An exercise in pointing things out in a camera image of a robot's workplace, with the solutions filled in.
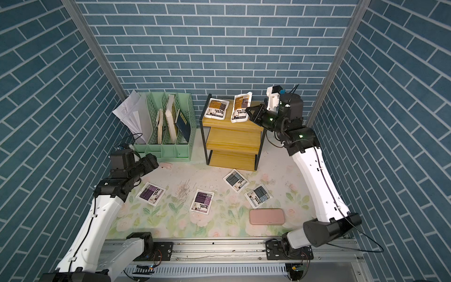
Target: green plastic file organizer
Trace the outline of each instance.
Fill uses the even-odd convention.
[[[196,116],[194,113],[193,100],[190,93],[174,92],[141,92],[141,95],[147,96],[147,108],[152,121],[153,131],[149,139],[149,144],[135,144],[135,151],[141,156],[151,153],[157,157],[158,162],[189,162],[193,152],[194,136],[196,135]],[[183,144],[182,133],[177,131],[177,140],[175,144],[170,144],[170,135],[168,130],[163,130],[162,144],[156,143],[157,128],[156,116],[159,109],[166,110],[169,95],[175,95],[175,109],[180,109],[188,119],[191,126],[191,135],[188,144]]]

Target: black cable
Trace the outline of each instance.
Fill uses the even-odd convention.
[[[127,139],[128,137],[133,137],[133,136],[138,135],[138,134],[140,134],[140,136],[138,136],[137,138],[133,138],[134,141],[136,141],[138,138],[140,138],[140,137],[143,135],[141,132],[140,132],[140,133],[130,134],[130,135],[128,135],[128,136],[123,137],[123,138],[120,139],[119,141],[117,141],[117,142],[113,145],[113,147],[111,148],[111,150],[110,150],[110,155],[111,155],[111,152],[113,151],[113,149],[114,149],[117,145],[119,145],[119,143],[120,143],[122,140]]]
[[[308,260],[308,262],[307,262],[307,267],[306,267],[304,273],[302,274],[301,279],[303,279],[307,275],[307,272],[309,269],[310,269],[310,260]]]
[[[303,140],[309,141],[309,142],[311,143],[311,145],[313,146],[313,149],[315,150],[316,158],[317,158],[317,160],[318,160],[318,165],[319,165],[319,171],[321,172],[322,178],[324,179],[324,183],[326,183],[326,186],[327,186],[327,188],[329,189],[329,193],[331,193],[332,199],[334,200],[334,203],[335,203],[335,205],[336,205],[338,211],[341,213],[341,215],[343,216],[343,218],[344,218],[344,219],[345,219],[352,227],[354,227],[354,228],[355,228],[358,232],[360,232],[362,235],[364,235],[365,237],[367,237],[368,239],[370,239],[371,241],[373,241],[373,242],[380,248],[380,250],[378,250],[378,251],[373,251],[373,250],[362,250],[362,249],[352,249],[352,248],[347,248],[347,247],[343,247],[343,249],[358,250],[358,251],[361,251],[361,252],[368,252],[368,253],[383,253],[383,252],[384,252],[384,248],[383,248],[379,243],[377,243],[373,238],[371,238],[370,236],[366,235],[365,232],[361,231],[361,230],[358,229],[354,224],[352,224],[352,222],[350,222],[350,221],[346,218],[346,216],[343,214],[343,212],[340,210],[340,207],[338,206],[337,201],[335,200],[335,197],[334,197],[334,195],[333,195],[333,193],[332,193],[332,190],[331,190],[331,188],[329,187],[329,184],[327,183],[326,177],[324,176],[324,173],[323,173],[323,171],[322,171],[321,163],[320,163],[320,161],[319,161],[318,152],[316,151],[316,147],[315,147],[315,145],[313,144],[313,142],[310,141],[310,140],[307,140],[307,139],[300,139],[300,140],[294,141],[293,143],[296,143],[296,142],[298,142],[298,141],[303,141]]]
[[[133,151],[133,154],[135,154],[138,157],[138,159],[141,158],[141,156],[136,151]]]
[[[91,229],[91,225],[92,225],[92,221],[93,221],[93,219],[94,219],[94,215],[96,215],[96,206],[97,206],[97,204],[96,204],[96,199],[97,199],[97,198],[94,197],[94,209],[93,209],[93,211],[92,211],[92,215],[93,215],[93,216],[91,217],[91,221],[89,222],[89,226],[87,227],[87,231],[86,231],[85,237],[83,238],[83,240],[82,240],[82,242],[80,243],[80,245],[78,245],[78,248],[76,249],[76,251],[75,251],[73,257],[78,253],[78,250],[80,250],[80,247],[83,245],[83,243],[84,243],[84,241],[85,241],[87,235],[89,234],[89,230]],[[72,267],[72,262],[73,262],[73,260],[71,260],[70,263],[69,263],[69,270],[68,270],[68,272],[70,272],[70,269],[71,269],[71,267]]]
[[[139,183],[138,183],[138,184],[136,184],[136,185],[133,185],[133,187],[137,187],[137,186],[139,186],[139,185],[141,184],[141,181],[142,181],[142,179],[140,178],[140,179],[139,179]]]
[[[125,269],[124,269],[124,273],[125,273],[125,275],[127,275],[128,278],[130,278],[130,279],[132,279],[132,280],[135,280],[135,278],[133,278],[133,276],[130,277],[130,276],[127,274],[127,272],[125,271]]]
[[[295,86],[293,87],[293,89],[291,89],[291,91],[288,92],[288,93],[294,93],[294,92],[296,91],[296,89],[298,89],[298,86],[299,86],[299,84],[295,85]]]
[[[276,239],[276,238],[272,238],[272,239],[267,240],[267,241],[265,242],[265,244],[267,244],[267,243],[269,243],[269,242],[271,242],[271,241],[275,241],[275,242],[277,242],[277,243],[282,243],[282,241],[279,241],[279,240]],[[303,253],[303,251],[302,251],[301,249],[299,249],[299,250],[297,250],[298,253],[296,253],[295,255],[289,256],[288,253],[285,254],[285,252],[283,251],[282,247],[277,248],[277,250],[280,251],[280,252],[282,253],[282,255],[283,255],[286,259],[297,259],[297,257],[298,257],[301,253]]]
[[[266,139],[268,140],[268,142],[271,143],[273,146],[278,147],[278,148],[283,148],[283,146],[282,146],[282,147],[279,147],[279,146],[275,145],[273,142],[269,141],[269,138],[268,138],[268,132],[266,132],[265,135],[266,135]]]
[[[276,132],[274,131],[274,138],[277,140],[277,141],[279,141],[280,142],[280,139],[278,139],[277,138],[277,136],[276,136]]]

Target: metal base plate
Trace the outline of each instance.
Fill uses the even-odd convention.
[[[270,241],[266,243],[266,258],[267,260],[285,260],[285,259],[295,259],[295,260],[303,260],[303,259],[313,259],[313,252],[312,247],[302,247],[299,249],[296,249],[296,256],[292,256],[290,258],[287,258],[282,250],[282,245],[280,241]]]
[[[161,261],[170,261],[172,256],[172,247],[174,246],[173,242],[153,242],[153,250],[155,252],[155,257],[153,253],[148,257],[137,257],[134,261],[153,261],[155,258],[155,262]]]

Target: dark blue book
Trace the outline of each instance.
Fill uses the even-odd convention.
[[[191,126],[185,119],[182,111],[179,109],[177,111],[177,118],[175,119],[175,125],[182,133],[183,137],[185,137],[186,142],[189,142],[189,137],[191,135]]]

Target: wire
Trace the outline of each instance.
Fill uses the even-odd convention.
[[[142,179],[140,178],[140,179],[139,179],[139,183],[138,183],[138,184],[136,184],[136,185],[133,185],[133,187],[137,187],[137,186],[139,186],[139,185],[141,184],[141,181],[142,181]]]
[[[130,278],[130,279],[132,279],[132,280],[135,280],[135,278],[133,277],[133,275],[132,275],[132,276],[128,275],[127,272],[125,271],[125,269],[124,269],[124,273],[125,273],[125,275],[127,275],[128,278]]]
[[[310,260],[308,259],[308,256],[304,252],[301,253],[305,255],[305,258],[307,259],[307,267],[301,277],[301,279],[303,279],[307,275],[308,269],[310,268]]]
[[[153,268],[159,266],[161,264],[161,261],[163,260],[163,254],[161,253],[161,251],[159,249],[157,249],[157,251],[160,252],[160,262],[158,264],[155,263],[155,255],[156,255],[156,251],[153,253]]]
[[[244,258],[244,257],[251,257],[253,256],[253,254],[245,254],[245,255],[225,255],[225,254],[217,254],[217,255],[206,255],[204,257],[198,257],[198,258],[182,258],[182,257],[175,257],[175,256],[171,256],[171,258],[175,258],[175,259],[205,259],[205,258],[228,258],[230,256],[234,256],[234,257],[240,257],[240,258]]]
[[[299,86],[299,84],[295,85],[295,86],[293,87],[293,89],[291,89],[291,91],[288,92],[288,93],[294,93],[294,92],[296,91],[296,89],[298,89],[298,86]]]
[[[136,141],[138,138],[140,138],[140,137],[143,135],[141,132],[140,132],[140,133],[130,134],[130,135],[128,135],[128,136],[123,137],[123,138],[120,139],[119,141],[117,141],[117,142],[113,145],[113,147],[111,148],[111,150],[110,150],[110,155],[111,155],[111,152],[113,151],[113,149],[114,149],[117,145],[119,145],[119,143],[120,143],[122,140],[127,139],[128,137],[133,137],[133,136],[138,135],[138,134],[140,134],[140,136],[138,136],[137,138],[134,138],[134,141]]]
[[[332,190],[331,190],[331,188],[329,187],[329,184],[327,183],[326,177],[324,176],[324,173],[323,173],[322,167],[321,167],[321,162],[319,161],[318,152],[316,151],[316,147],[315,147],[315,145],[313,144],[313,142],[310,141],[310,140],[307,140],[307,139],[300,139],[300,140],[294,141],[293,143],[296,143],[296,142],[302,141],[302,140],[308,141],[308,142],[310,142],[310,143],[312,144],[312,147],[313,147],[313,149],[315,150],[316,158],[317,158],[317,160],[318,160],[319,171],[321,172],[322,178],[324,179],[324,183],[326,183],[327,189],[329,189],[329,193],[331,193],[332,199],[334,200],[334,203],[335,203],[335,205],[336,205],[336,207],[337,207],[337,210],[341,213],[341,215],[343,216],[343,218],[344,218],[344,219],[345,219],[352,227],[354,227],[358,232],[360,232],[362,235],[364,235],[365,237],[367,237],[368,239],[370,239],[372,242],[374,242],[374,243],[380,248],[380,250],[373,251],[373,250],[352,249],[352,248],[341,247],[341,246],[337,246],[337,245],[334,245],[334,246],[339,247],[339,248],[342,248],[342,249],[357,250],[357,251],[361,251],[361,252],[368,252],[368,253],[383,253],[383,252],[384,252],[384,248],[383,248],[379,243],[377,243],[377,242],[376,242],[373,238],[371,238],[370,236],[366,235],[365,232],[363,232],[363,231],[361,231],[360,229],[358,229],[358,228],[357,228],[352,222],[350,222],[350,221],[346,218],[346,216],[343,214],[343,212],[341,211],[340,207],[339,207],[338,204],[337,204],[337,201],[335,200],[334,194],[332,193]]]
[[[281,244],[281,241],[279,241],[279,240],[276,239],[276,238],[272,238],[272,239],[267,240],[267,241],[265,242],[265,244],[267,244],[267,243],[269,243],[269,242],[271,242],[271,241],[275,241],[275,242]],[[280,246],[279,248],[277,248],[277,250],[278,250],[279,252],[281,252],[282,255],[283,255],[286,259],[297,259],[298,256],[299,256],[301,253],[303,253],[303,254],[305,255],[305,258],[308,259],[308,256],[307,256],[301,249],[297,250],[297,253],[292,254],[291,256],[288,254],[288,252],[285,253],[285,252],[283,251],[283,248],[282,248],[281,246]]]
[[[275,145],[273,142],[269,141],[269,138],[268,138],[268,132],[266,132],[265,135],[266,135],[266,139],[268,140],[269,143],[271,143],[271,145],[273,145],[274,147],[277,147],[277,148],[283,148],[283,146],[282,146],[282,147],[279,147],[279,146]]]
[[[89,222],[89,225],[88,225],[88,227],[87,227],[87,231],[86,231],[85,237],[83,238],[83,240],[82,240],[82,242],[80,243],[80,245],[78,245],[78,248],[76,249],[76,251],[75,251],[73,257],[75,257],[75,255],[78,253],[78,250],[80,250],[80,247],[83,245],[83,243],[84,243],[84,241],[85,241],[85,239],[86,239],[86,237],[87,237],[87,235],[88,235],[88,233],[89,233],[89,230],[91,229],[92,221],[93,221],[93,219],[94,219],[94,217],[95,217],[95,215],[96,215],[96,206],[97,206],[97,204],[96,204],[96,199],[97,199],[97,198],[94,197],[94,208],[92,209],[91,221]],[[71,267],[72,267],[72,262],[74,262],[74,261],[71,260],[70,263],[69,263],[69,270],[68,270],[68,272],[70,272],[70,269],[71,269]]]
[[[276,136],[276,132],[274,131],[274,138],[277,140],[277,141],[279,141],[280,142],[280,139],[278,139],[277,138],[277,136]]]

